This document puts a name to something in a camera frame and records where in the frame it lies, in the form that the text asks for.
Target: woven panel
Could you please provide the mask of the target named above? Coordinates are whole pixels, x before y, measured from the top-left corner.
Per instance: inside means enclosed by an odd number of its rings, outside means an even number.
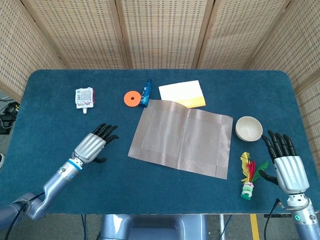
[[[217,0],[199,68],[241,69],[284,0]]]
[[[297,96],[315,166],[320,175],[320,78]]]
[[[206,0],[122,0],[133,68],[191,68]]]
[[[297,87],[320,68],[320,1],[292,4],[249,67],[283,70]]]
[[[47,42],[13,0],[0,2],[0,82],[7,94],[20,100],[27,80],[38,69],[61,69]]]
[[[27,0],[49,41],[73,69],[124,68],[108,0]]]

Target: orange ring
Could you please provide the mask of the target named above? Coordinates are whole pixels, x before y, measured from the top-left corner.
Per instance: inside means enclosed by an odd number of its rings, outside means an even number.
[[[125,105],[128,107],[136,107],[139,105],[141,100],[141,95],[137,91],[128,91],[123,98]]]

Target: paper sheet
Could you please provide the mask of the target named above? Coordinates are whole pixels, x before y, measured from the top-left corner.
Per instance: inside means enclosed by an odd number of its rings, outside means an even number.
[[[206,105],[198,80],[159,86],[159,91],[162,100],[174,101],[187,108]]]

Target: small blue bottle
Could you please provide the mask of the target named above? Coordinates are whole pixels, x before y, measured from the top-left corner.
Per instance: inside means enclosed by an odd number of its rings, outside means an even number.
[[[148,79],[148,82],[143,87],[143,92],[142,92],[141,100],[139,104],[141,107],[145,108],[148,106],[149,96],[151,93],[151,82],[152,82],[152,79]]]

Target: blue table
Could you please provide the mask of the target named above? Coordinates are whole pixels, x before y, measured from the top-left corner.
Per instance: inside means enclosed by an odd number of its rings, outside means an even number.
[[[127,157],[141,113],[123,96],[141,91],[152,78],[158,86],[199,80],[206,106],[200,109],[233,117],[227,180],[176,170]],[[94,108],[76,109],[75,89],[95,89]],[[262,140],[244,142],[235,134],[242,116],[257,118],[263,132],[288,134],[309,179],[306,195],[320,209],[319,181],[289,77],[281,71],[251,70],[38,70],[27,83],[4,166],[0,171],[0,206],[26,192],[42,192],[45,182],[97,125],[118,125],[118,140],[105,148],[103,164],[91,163],[69,184],[49,213],[190,214],[268,213],[287,196],[259,179],[251,201],[240,197],[240,156],[250,152],[257,164],[271,160]],[[274,175],[272,164],[267,172]]]

